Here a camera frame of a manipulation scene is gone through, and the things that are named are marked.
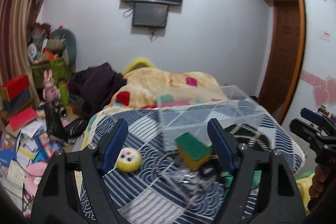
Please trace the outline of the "person's right hand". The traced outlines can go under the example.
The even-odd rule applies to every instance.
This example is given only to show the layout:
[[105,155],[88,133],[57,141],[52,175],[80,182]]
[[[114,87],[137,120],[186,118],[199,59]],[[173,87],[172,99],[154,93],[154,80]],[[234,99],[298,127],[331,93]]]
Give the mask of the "person's right hand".
[[312,185],[309,188],[310,199],[319,197],[319,194],[323,191],[324,182],[328,178],[330,171],[331,169],[327,166],[316,166],[315,174],[312,178]]

